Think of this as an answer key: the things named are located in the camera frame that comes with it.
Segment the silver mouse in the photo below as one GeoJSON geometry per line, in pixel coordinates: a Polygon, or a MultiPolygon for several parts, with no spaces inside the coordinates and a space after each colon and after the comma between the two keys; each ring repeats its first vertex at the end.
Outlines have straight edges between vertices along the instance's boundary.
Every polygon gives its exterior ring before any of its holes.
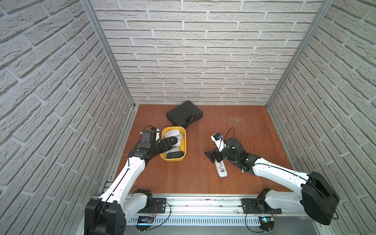
{"type": "Polygon", "coordinates": [[[177,139],[181,140],[185,137],[184,133],[180,132],[180,134],[177,136],[177,139]]]}

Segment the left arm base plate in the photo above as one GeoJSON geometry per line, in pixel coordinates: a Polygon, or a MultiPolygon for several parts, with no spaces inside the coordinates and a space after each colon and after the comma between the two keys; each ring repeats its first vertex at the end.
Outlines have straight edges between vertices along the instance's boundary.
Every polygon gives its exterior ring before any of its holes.
{"type": "Polygon", "coordinates": [[[140,210],[139,213],[157,213],[157,214],[164,214],[166,210],[166,198],[153,198],[150,204],[150,207],[145,207],[144,209],[140,210]]]}

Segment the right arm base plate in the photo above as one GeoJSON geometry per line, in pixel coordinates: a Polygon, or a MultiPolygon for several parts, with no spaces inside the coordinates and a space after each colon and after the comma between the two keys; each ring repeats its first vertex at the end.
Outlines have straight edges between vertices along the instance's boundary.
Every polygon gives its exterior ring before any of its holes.
{"type": "Polygon", "coordinates": [[[241,199],[243,213],[261,213],[261,214],[282,214],[281,209],[272,209],[263,199],[243,198],[241,199]]]}

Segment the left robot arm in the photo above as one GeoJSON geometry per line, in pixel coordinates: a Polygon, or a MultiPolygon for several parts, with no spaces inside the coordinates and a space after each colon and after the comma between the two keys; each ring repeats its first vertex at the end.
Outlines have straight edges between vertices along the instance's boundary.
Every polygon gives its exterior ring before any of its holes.
{"type": "Polygon", "coordinates": [[[142,210],[151,210],[153,220],[158,208],[152,203],[152,193],[136,190],[127,195],[136,179],[155,156],[179,143],[177,137],[138,142],[129,153],[127,163],[109,189],[98,199],[90,199],[85,208],[85,235],[123,235],[127,222],[142,210]]]}

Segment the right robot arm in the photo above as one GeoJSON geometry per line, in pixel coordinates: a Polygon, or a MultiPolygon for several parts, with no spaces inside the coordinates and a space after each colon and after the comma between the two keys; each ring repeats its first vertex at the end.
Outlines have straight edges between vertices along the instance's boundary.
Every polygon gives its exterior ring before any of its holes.
{"type": "Polygon", "coordinates": [[[216,149],[206,151],[205,155],[212,163],[228,160],[243,173],[269,179],[291,191],[278,192],[264,189],[258,195],[256,206],[260,209],[287,209],[305,212],[314,221],[330,225],[332,220],[339,218],[336,208],[339,196],[319,172],[304,173],[294,171],[245,151],[236,138],[225,140],[220,133],[212,135],[211,140],[216,149]]]}

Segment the black mouse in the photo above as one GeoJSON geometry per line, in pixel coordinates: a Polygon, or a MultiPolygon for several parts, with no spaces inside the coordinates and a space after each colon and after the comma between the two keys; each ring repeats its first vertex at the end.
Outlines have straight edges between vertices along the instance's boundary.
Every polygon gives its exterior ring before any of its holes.
{"type": "Polygon", "coordinates": [[[184,155],[185,153],[183,151],[172,151],[166,155],[166,158],[167,159],[179,159],[179,158],[184,157],[184,155]]]}

